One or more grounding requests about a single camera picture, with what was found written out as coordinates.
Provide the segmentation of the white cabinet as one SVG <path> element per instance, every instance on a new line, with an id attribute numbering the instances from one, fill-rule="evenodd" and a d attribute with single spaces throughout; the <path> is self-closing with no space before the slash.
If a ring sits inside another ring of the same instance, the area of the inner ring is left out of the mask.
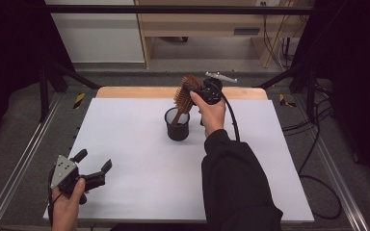
<path id="1" fill-rule="evenodd" d="M 145 61 L 134 13 L 52 13 L 52 18 L 75 64 Z"/>

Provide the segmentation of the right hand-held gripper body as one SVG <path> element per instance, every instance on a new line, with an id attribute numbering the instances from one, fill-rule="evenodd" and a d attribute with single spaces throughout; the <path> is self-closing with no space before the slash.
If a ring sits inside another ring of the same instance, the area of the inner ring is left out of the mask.
<path id="1" fill-rule="evenodd" d="M 202 81 L 202 87 L 199 90 L 195 90 L 208 105 L 214 105 L 220 102 L 222 99 L 227 101 L 223 93 L 223 81 L 229 83 L 236 83 L 236 79 L 229 78 L 220 72 L 206 72 L 206 78 Z"/>

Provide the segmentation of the black mesh cup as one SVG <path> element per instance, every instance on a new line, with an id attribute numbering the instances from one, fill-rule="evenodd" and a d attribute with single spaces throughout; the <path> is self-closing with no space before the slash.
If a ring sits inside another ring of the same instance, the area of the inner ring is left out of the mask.
<path id="1" fill-rule="evenodd" d="M 182 114 L 177 108 L 170 108 L 166 111 L 164 120 L 171 140 L 184 141 L 189 136 L 189 114 Z"/>

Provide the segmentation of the person's right hand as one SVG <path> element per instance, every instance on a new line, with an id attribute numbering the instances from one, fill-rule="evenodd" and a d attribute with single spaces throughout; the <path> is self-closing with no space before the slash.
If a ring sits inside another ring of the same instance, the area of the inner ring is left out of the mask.
<path id="1" fill-rule="evenodd" d="M 222 130 L 225 124 L 225 102 L 221 99 L 218 103 L 209 105 L 194 91 L 190 92 L 190 96 L 201 113 L 205 137 L 208 138 L 213 132 Z"/>

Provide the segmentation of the black curtain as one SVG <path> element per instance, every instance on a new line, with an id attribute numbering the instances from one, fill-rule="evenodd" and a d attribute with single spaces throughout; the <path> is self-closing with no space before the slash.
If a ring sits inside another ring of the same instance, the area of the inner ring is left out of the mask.
<path id="1" fill-rule="evenodd" d="M 0 0 L 0 121 L 16 90 L 39 80 L 45 59 L 72 69 L 52 15 L 35 10 L 45 0 Z"/>
<path id="2" fill-rule="evenodd" d="M 332 82 L 332 104 L 370 166 L 370 0 L 315 0 L 293 64 Z"/>

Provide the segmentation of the black metal stand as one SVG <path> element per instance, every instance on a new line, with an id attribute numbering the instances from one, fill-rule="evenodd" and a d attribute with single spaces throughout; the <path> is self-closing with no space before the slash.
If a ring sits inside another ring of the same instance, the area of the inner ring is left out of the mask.
<path id="1" fill-rule="evenodd" d="M 292 93 L 300 93 L 303 89 L 306 89 L 306 103 L 305 113 L 311 122 L 315 121 L 315 82 L 316 76 L 311 63 L 300 62 L 289 69 L 283 71 L 276 77 L 258 85 L 260 89 L 266 90 L 267 88 L 275 85 L 276 83 L 292 77 L 293 80 L 290 83 L 289 89 Z"/>
<path id="2" fill-rule="evenodd" d="M 64 77 L 68 76 L 84 86 L 99 90 L 100 85 L 77 74 L 74 70 L 66 68 L 57 63 L 44 64 L 39 72 L 40 77 L 40 122 L 44 122 L 49 115 L 49 95 L 48 84 L 54 88 L 55 92 L 66 92 L 68 84 Z"/>

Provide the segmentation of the white table cover sheet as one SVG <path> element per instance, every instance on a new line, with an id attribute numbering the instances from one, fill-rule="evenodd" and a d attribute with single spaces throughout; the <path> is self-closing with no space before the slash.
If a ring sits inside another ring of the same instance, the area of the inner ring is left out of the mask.
<path id="1" fill-rule="evenodd" d="M 88 151 L 83 174 L 98 172 L 109 160 L 105 185 L 90 191 L 81 220 L 111 222 L 190 222 L 205 220 L 201 162 L 204 129 L 190 112 L 189 136 L 168 137 L 168 98 L 95 98 L 70 153 Z M 302 183 L 269 100 L 233 99 L 225 118 L 228 135 L 246 142 L 268 178 L 285 222 L 312 222 Z"/>

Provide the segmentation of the yellow black tape strip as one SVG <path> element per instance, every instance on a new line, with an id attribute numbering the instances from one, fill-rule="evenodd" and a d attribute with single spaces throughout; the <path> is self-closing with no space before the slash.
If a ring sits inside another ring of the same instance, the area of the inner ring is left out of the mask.
<path id="1" fill-rule="evenodd" d="M 295 104 L 295 103 L 293 103 L 293 102 L 287 102 L 286 100 L 285 100 L 285 97 L 284 97 L 284 95 L 283 94 L 280 94 L 279 95 L 279 105 L 280 106 L 287 106 L 287 107 L 291 107 L 291 108 L 295 108 L 295 107 L 297 107 L 297 105 Z"/>
<path id="2" fill-rule="evenodd" d="M 75 102 L 74 102 L 74 105 L 73 105 L 73 109 L 78 109 L 83 101 L 85 97 L 85 93 L 79 93 L 75 99 Z"/>

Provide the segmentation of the black horizontal frame bar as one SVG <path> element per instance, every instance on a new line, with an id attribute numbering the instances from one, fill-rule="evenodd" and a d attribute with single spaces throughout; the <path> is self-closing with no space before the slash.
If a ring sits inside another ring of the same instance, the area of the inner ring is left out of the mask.
<path id="1" fill-rule="evenodd" d="M 181 14 L 270 14 L 310 15 L 316 8 L 223 7 L 223 6 L 128 6 L 128 5 L 46 5 L 50 13 L 181 13 Z"/>

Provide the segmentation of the light wooden desk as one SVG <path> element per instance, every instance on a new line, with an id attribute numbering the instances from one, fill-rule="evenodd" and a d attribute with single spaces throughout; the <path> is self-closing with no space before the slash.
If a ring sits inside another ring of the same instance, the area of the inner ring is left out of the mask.
<path id="1" fill-rule="evenodd" d="M 315 0 L 134 0 L 137 6 L 312 7 Z M 165 14 L 138 15 L 143 37 L 250 38 L 264 68 L 277 59 L 278 42 L 302 35 L 306 22 L 299 15 Z"/>

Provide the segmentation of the aluminium rail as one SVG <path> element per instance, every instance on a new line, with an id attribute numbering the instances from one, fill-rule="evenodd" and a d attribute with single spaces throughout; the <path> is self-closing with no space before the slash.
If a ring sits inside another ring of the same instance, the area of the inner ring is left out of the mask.
<path id="1" fill-rule="evenodd" d="M 303 117 L 310 121 L 310 119 L 307 117 L 305 113 L 304 97 L 298 94 L 294 94 L 294 98 L 297 102 L 298 108 L 300 109 L 300 112 L 302 113 Z M 335 164 L 321 136 L 319 120 L 317 118 L 317 115 L 318 111 L 315 110 L 314 126 L 311 125 L 308 126 L 309 132 L 313 138 L 313 144 L 310 148 L 310 151 L 306 154 L 304 163 L 301 164 L 301 166 L 299 167 L 299 174 L 303 173 L 305 164 L 308 162 L 312 152 L 314 150 L 317 150 L 321 163 L 325 168 L 327 176 L 330 179 L 333 192 L 339 198 L 339 201 L 341 202 L 342 211 L 345 213 L 347 220 L 352 226 L 353 231 L 370 231 L 370 228 L 367 225 L 367 222 L 362 212 L 358 208 L 357 203 L 347 183 L 343 178 L 343 175 L 341 174 L 340 170 Z"/>
<path id="2" fill-rule="evenodd" d="M 49 127 L 54 115 L 56 114 L 59 103 L 63 99 L 63 96 L 60 93 L 55 93 L 45 119 L 40 122 L 30 140 L 28 141 L 27 146 L 25 147 L 20 159 L 16 163 L 14 170 L 12 171 L 11 176 L 6 182 L 5 187 L 0 192 L 0 220 L 6 212 L 11 200 L 13 199 L 14 193 L 16 192 L 28 166 L 30 165 L 32 159 L 37 152 L 40 143 Z"/>

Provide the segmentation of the person's left hand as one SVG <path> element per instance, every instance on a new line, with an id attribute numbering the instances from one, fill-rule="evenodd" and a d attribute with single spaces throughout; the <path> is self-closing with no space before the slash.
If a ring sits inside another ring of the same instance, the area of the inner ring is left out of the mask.
<path id="1" fill-rule="evenodd" d="M 80 178 L 70 197 L 64 196 L 58 188 L 52 191 L 54 205 L 52 231 L 77 231 L 79 201 L 85 186 L 85 180 Z"/>

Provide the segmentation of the wooden paddle hairbrush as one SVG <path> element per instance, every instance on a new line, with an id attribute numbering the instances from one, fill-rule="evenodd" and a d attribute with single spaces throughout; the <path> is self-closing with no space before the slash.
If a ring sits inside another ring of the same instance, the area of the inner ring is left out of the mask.
<path id="1" fill-rule="evenodd" d="M 190 91 L 182 88 L 183 84 L 190 84 L 199 89 L 201 89 L 201 84 L 198 78 L 194 75 L 185 75 L 182 78 L 180 86 L 174 95 L 173 100 L 178 111 L 182 114 L 188 114 L 193 107 L 193 101 L 190 95 Z"/>

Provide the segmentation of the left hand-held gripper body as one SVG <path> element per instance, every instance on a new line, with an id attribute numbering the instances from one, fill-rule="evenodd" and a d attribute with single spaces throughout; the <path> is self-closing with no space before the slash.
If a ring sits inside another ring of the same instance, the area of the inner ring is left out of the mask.
<path id="1" fill-rule="evenodd" d="M 51 189 L 58 188 L 66 196 L 71 196 L 80 178 L 86 182 L 85 192 L 105 185 L 106 174 L 101 171 L 88 175 L 81 174 L 78 168 L 79 163 L 74 163 L 71 159 L 62 155 L 58 157 L 50 183 Z"/>

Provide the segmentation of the wooden table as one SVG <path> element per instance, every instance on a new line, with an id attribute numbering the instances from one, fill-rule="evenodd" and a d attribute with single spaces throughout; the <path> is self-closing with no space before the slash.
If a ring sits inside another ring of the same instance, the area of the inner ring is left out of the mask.
<path id="1" fill-rule="evenodd" d="M 102 87 L 96 98 L 169 98 L 173 99 L 177 87 Z M 224 87 L 227 99 L 267 100 L 268 95 L 260 88 Z"/>

